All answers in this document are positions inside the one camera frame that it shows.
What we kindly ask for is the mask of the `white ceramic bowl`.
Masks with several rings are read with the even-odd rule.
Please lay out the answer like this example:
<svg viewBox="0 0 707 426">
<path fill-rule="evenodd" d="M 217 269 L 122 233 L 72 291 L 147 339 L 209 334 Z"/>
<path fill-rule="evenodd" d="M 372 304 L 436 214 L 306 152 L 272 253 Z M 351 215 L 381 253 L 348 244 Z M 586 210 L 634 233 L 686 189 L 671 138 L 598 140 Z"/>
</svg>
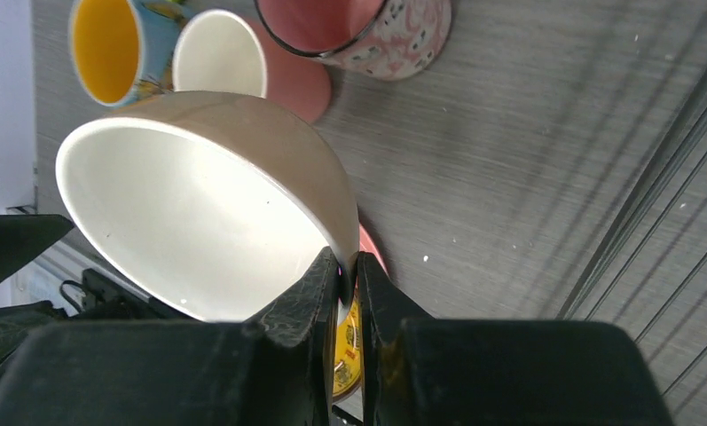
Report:
<svg viewBox="0 0 707 426">
<path fill-rule="evenodd" d="M 349 313 L 359 251 L 352 184 L 307 122 L 267 99 L 178 91 L 71 131 L 55 160 L 86 240 L 147 294 L 192 318 L 240 321 L 322 249 Z"/>
</svg>

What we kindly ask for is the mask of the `plain pink mug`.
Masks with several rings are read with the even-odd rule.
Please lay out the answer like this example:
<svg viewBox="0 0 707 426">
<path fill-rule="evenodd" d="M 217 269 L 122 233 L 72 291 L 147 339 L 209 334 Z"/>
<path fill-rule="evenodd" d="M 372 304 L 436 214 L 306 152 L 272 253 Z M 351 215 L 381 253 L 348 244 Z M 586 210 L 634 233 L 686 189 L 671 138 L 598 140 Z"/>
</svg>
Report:
<svg viewBox="0 0 707 426">
<path fill-rule="evenodd" d="M 278 46 L 257 20 L 222 9 L 194 16 L 172 60 L 175 91 L 221 91 L 268 99 L 312 123 L 332 97 L 324 66 Z"/>
</svg>

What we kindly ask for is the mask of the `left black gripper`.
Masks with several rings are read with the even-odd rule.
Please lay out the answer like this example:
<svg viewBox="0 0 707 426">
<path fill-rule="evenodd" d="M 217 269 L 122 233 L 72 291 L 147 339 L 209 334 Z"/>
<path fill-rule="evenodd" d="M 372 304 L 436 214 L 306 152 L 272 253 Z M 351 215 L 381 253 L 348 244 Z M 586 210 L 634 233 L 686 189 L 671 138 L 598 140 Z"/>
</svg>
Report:
<svg viewBox="0 0 707 426">
<path fill-rule="evenodd" d="M 61 215 L 0 215 L 0 284 L 74 228 Z M 152 297 L 138 296 L 88 268 L 80 282 L 64 280 L 59 294 L 78 320 L 176 320 L 177 312 Z M 68 317 L 42 301 L 0 308 L 0 370 L 30 331 Z"/>
</svg>

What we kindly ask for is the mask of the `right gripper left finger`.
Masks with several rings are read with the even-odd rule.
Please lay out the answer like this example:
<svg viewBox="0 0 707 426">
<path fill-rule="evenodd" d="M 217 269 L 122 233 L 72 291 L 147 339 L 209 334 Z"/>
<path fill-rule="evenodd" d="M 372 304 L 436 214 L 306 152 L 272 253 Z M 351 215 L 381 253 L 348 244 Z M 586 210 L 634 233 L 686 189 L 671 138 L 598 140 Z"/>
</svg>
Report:
<svg viewBox="0 0 707 426">
<path fill-rule="evenodd" d="M 338 284 L 323 248 L 242 322 L 41 327 L 0 379 L 0 425 L 327 425 Z"/>
</svg>

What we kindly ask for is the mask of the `blue butterfly mug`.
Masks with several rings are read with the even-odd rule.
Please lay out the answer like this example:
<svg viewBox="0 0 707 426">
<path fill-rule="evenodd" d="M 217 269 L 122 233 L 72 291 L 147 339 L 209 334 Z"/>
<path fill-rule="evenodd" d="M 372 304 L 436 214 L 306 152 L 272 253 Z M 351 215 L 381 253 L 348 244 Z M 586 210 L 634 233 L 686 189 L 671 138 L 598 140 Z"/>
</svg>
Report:
<svg viewBox="0 0 707 426">
<path fill-rule="evenodd" d="M 111 108 L 172 92 L 173 53 L 194 16 L 183 1 L 75 1 L 68 45 L 83 90 Z"/>
</svg>

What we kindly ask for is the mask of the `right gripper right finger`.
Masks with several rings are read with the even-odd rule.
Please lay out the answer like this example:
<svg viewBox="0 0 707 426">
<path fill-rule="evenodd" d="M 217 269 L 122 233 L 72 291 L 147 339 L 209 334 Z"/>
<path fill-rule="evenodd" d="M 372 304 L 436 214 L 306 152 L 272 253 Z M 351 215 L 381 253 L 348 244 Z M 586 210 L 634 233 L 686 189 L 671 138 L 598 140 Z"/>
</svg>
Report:
<svg viewBox="0 0 707 426">
<path fill-rule="evenodd" d="M 366 425 L 670 425 L 640 350 L 614 325 L 438 319 L 376 256 L 357 259 Z"/>
</svg>

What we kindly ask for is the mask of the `pink patterned mug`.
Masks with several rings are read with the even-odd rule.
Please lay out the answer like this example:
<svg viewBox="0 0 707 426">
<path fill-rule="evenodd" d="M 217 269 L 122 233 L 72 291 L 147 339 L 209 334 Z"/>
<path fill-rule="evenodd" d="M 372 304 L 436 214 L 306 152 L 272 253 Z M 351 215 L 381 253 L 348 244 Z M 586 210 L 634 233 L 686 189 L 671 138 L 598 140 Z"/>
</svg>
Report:
<svg viewBox="0 0 707 426">
<path fill-rule="evenodd" d="M 256 1 L 270 37 L 290 53 L 382 81 L 427 68 L 452 26 L 448 0 Z"/>
</svg>

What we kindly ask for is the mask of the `yellow plate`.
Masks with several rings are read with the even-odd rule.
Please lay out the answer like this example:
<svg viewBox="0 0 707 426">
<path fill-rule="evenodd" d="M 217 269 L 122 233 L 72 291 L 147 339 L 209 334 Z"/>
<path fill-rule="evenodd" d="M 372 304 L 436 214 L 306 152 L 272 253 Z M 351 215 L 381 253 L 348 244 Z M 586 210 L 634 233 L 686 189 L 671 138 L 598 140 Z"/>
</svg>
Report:
<svg viewBox="0 0 707 426">
<path fill-rule="evenodd" d="M 361 321 L 357 293 L 350 311 L 337 328 L 334 346 L 333 402 L 346 399 L 361 384 L 363 363 Z"/>
</svg>

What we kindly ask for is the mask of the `large pink cream plate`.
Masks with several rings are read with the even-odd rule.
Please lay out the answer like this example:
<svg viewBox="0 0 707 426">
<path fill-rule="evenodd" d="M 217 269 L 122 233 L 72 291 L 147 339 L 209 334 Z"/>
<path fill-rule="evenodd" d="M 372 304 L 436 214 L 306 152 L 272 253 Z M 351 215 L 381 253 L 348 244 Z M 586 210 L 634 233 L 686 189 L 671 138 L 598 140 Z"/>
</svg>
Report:
<svg viewBox="0 0 707 426">
<path fill-rule="evenodd" d="M 364 228 L 363 225 L 358 226 L 358 231 L 359 231 L 359 250 L 361 252 L 373 254 L 376 257 L 381 268 L 384 270 L 384 272 L 388 273 L 387 266 L 384 262 L 381 252 L 377 248 L 376 243 L 374 242 L 374 240 L 371 237 L 371 235 L 369 234 L 369 232 Z"/>
</svg>

